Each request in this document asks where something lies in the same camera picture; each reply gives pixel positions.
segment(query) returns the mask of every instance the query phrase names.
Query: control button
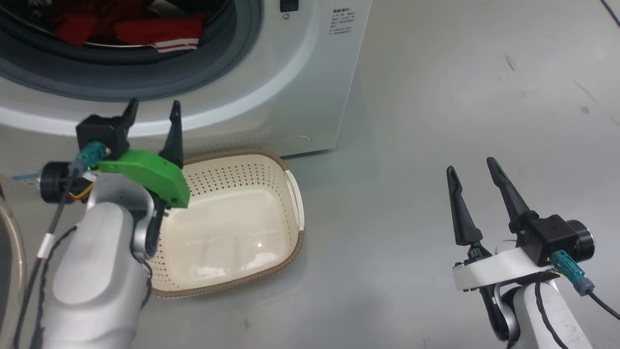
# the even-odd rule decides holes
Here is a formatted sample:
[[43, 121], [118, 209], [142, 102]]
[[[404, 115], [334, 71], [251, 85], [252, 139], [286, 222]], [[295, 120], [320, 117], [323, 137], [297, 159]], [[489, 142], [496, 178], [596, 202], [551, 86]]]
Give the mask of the control button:
[[299, 11], [299, 0], [280, 0], [280, 12]]

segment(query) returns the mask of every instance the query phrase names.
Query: teal connector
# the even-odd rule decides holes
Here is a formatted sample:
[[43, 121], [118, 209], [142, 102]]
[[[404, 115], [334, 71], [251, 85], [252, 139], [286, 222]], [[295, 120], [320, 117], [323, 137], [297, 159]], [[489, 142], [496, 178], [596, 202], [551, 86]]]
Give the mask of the teal connector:
[[585, 271], [564, 250], [551, 254], [551, 264], [573, 284], [582, 297], [594, 289], [594, 284], [585, 277]]
[[585, 272], [577, 265], [564, 250], [551, 254], [551, 264], [562, 273], [571, 283], [576, 283], [585, 276]]
[[77, 170], [77, 175], [81, 176], [89, 171], [105, 158], [105, 146], [101, 142], [91, 142], [86, 145], [75, 160], [69, 165], [69, 173], [73, 174]]

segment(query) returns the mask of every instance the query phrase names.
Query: green 3d-printed part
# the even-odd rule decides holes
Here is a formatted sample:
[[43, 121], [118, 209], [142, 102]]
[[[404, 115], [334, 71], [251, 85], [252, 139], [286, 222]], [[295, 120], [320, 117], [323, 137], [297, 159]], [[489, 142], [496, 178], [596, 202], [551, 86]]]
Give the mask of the green 3d-printed part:
[[181, 169], [146, 150], [128, 150], [115, 161], [101, 161], [101, 172], [121, 173], [159, 195], [170, 207], [187, 208], [190, 190]]

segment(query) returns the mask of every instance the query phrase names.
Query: black cable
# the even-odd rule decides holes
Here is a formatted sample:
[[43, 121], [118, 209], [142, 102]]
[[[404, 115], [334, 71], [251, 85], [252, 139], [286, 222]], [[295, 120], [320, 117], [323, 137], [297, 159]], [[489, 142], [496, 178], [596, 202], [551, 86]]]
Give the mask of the black cable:
[[149, 263], [144, 262], [143, 264], [146, 267], [146, 269], [149, 270], [149, 278], [146, 280], [146, 296], [144, 297], [144, 300], [142, 301], [142, 306], [140, 307], [140, 309], [144, 309], [144, 307], [146, 306], [146, 303], [149, 302], [149, 298], [151, 298], [151, 291], [153, 290], [153, 281], [152, 281], [153, 269], [151, 268]]
[[[71, 186], [73, 185], [74, 176], [73, 174], [69, 175], [67, 179], [67, 185], [64, 187], [63, 196], [58, 203], [58, 207], [56, 208], [56, 212], [54, 213], [54, 217], [51, 219], [50, 227], [47, 229], [47, 234], [54, 234], [56, 230], [56, 226], [58, 225], [58, 221], [60, 220], [60, 216], [63, 213], [64, 205], [67, 202], [67, 197], [69, 196], [69, 191], [71, 190]], [[13, 336], [13, 349], [19, 349], [19, 341], [22, 336], [22, 327], [24, 326], [24, 319], [26, 318], [26, 311], [28, 310], [28, 303], [30, 301], [30, 296], [32, 295], [32, 289], [34, 288], [35, 281], [37, 280], [38, 270], [41, 267], [43, 258], [37, 258], [35, 260], [35, 264], [32, 266], [32, 271], [30, 272], [30, 278], [28, 279], [28, 285], [26, 286], [26, 292], [24, 294], [24, 301], [22, 302], [22, 306], [19, 309], [19, 317], [17, 318], [17, 325], [15, 327], [15, 335]]]
[[38, 269], [41, 266], [41, 258], [35, 260], [35, 264], [32, 266], [32, 271], [28, 278], [28, 285], [26, 286], [26, 292], [24, 294], [24, 300], [22, 301], [22, 307], [19, 311], [19, 317], [17, 318], [17, 326], [15, 327], [15, 337], [13, 337], [13, 348], [19, 349], [19, 339], [22, 334], [22, 327], [24, 326], [24, 318], [26, 317], [26, 309], [28, 308], [28, 302], [30, 301], [30, 295], [32, 289], [35, 286], [37, 280]]
[[591, 289], [585, 291], [588, 296], [590, 296], [592, 299], [594, 299], [594, 301], [601, 306], [603, 309], [605, 309], [608, 313], [610, 313], [611, 315], [613, 315], [613, 317], [615, 317], [616, 319], [620, 320], [620, 314], [618, 314], [614, 309], [612, 309], [610, 306], [608, 306], [607, 304], [605, 304], [605, 302], [601, 301], [601, 299], [599, 297], [596, 296], [596, 294], [594, 294], [594, 292], [592, 292]]
[[35, 323], [35, 331], [32, 334], [32, 340], [30, 341], [30, 349], [41, 348], [43, 344], [43, 327], [41, 326], [41, 320], [43, 319], [43, 303], [45, 302], [45, 285], [47, 284], [47, 271], [50, 268], [50, 260], [54, 255], [54, 251], [60, 246], [60, 243], [69, 237], [71, 233], [76, 231], [77, 226], [72, 227], [67, 230], [51, 247], [50, 255], [45, 260], [43, 264], [43, 269], [41, 270], [41, 281], [39, 283], [39, 299], [38, 299], [38, 307], [37, 307], [37, 320]]
[[616, 25], [618, 25], [618, 27], [620, 27], [620, 20], [618, 19], [618, 17], [616, 17], [616, 14], [614, 13], [614, 11], [611, 9], [611, 7], [609, 6], [609, 4], [607, 3], [607, 1], [605, 0], [600, 0], [601, 3], [603, 4], [603, 6], [605, 7], [605, 9], [607, 9], [607, 12], [609, 12], [611, 18], [614, 19], [614, 21], [616, 22]]
[[551, 326], [549, 318], [547, 317], [547, 312], [544, 311], [543, 300], [542, 300], [542, 297], [541, 297], [541, 280], [542, 280], [542, 278], [543, 278], [543, 273], [539, 273], [538, 274], [538, 278], [536, 278], [536, 285], [534, 287], [534, 294], [536, 295], [536, 306], [538, 307], [538, 311], [540, 311], [540, 313], [542, 315], [542, 319], [543, 319], [542, 322], [544, 322], [545, 327], [547, 327], [548, 331], [551, 333], [551, 336], [556, 341], [558, 346], [560, 346], [561, 349], [569, 349], [566, 346], [566, 344], [564, 344], [564, 342], [562, 342], [560, 337], [557, 335], [556, 331]]

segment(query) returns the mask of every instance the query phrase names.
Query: laundry basket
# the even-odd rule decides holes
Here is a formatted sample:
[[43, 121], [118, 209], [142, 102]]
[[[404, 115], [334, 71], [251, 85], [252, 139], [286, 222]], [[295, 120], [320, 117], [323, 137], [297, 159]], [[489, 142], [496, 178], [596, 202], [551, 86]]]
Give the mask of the laundry basket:
[[187, 209], [162, 221], [149, 260], [153, 294], [221, 291], [276, 273], [299, 254], [304, 209], [295, 177], [279, 157], [237, 151], [190, 161]]

